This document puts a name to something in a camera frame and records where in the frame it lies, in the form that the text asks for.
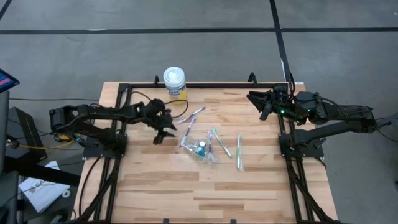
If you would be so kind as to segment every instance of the small plastic bottle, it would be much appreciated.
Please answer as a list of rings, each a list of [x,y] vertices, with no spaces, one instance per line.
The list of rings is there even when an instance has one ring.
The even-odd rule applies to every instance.
[[[186,100],[185,74],[181,68],[170,67],[163,74],[166,89],[171,100]]]

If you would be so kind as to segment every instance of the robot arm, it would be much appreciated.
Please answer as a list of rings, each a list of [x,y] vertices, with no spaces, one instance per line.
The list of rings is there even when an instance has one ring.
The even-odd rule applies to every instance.
[[[290,134],[282,134],[281,145],[292,149],[291,153],[290,151],[285,153],[287,156],[316,155],[316,157],[322,157],[323,151],[320,150],[320,147],[325,139],[321,138],[348,131],[372,133],[379,128],[373,117],[372,108],[340,106],[321,97],[318,93],[301,91],[296,96],[292,96],[287,94],[286,89],[275,88],[274,91],[265,93],[250,91],[247,98],[261,113],[261,120],[266,120],[270,113],[277,113],[296,122],[297,125],[303,125],[307,120],[313,124],[341,121],[309,131],[295,129]]]
[[[97,139],[106,149],[117,150],[121,134],[111,128],[98,128],[88,122],[90,119],[118,120],[127,124],[142,122],[158,131],[154,144],[160,144],[164,137],[174,136],[164,131],[164,128],[175,129],[172,124],[171,110],[165,109],[164,103],[154,99],[147,105],[143,102],[122,108],[107,108],[103,106],[64,106],[49,111],[51,130],[59,134],[71,135],[80,133]]]
[[[301,91],[290,98],[285,91],[276,89],[265,93],[250,91],[247,98],[262,113],[261,120],[266,120],[270,113],[277,113],[297,122],[297,125],[305,124],[307,119],[313,124],[344,121],[348,131],[357,133],[371,133],[376,127],[372,108],[340,106],[329,99],[322,98],[319,93]]]

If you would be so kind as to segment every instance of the white paper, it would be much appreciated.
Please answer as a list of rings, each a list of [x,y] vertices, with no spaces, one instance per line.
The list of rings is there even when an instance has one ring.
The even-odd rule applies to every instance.
[[[45,166],[60,170],[56,161],[51,161]],[[19,184],[19,188],[22,191],[25,191],[25,196],[29,199],[36,211],[40,213],[50,206],[51,203],[53,203],[59,196],[61,196],[62,192],[68,190],[70,186],[65,184],[54,184],[53,182],[29,177]]]

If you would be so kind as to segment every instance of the yellow label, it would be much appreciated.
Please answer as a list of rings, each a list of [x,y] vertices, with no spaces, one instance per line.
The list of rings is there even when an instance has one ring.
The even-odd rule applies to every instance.
[[[180,90],[178,95],[170,95],[170,101],[172,100],[186,100],[187,99],[187,89]]]

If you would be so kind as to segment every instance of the monitor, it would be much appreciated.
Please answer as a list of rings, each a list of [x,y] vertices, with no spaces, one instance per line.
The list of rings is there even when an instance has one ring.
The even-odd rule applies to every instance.
[[[0,93],[19,84],[18,79],[0,69]]]

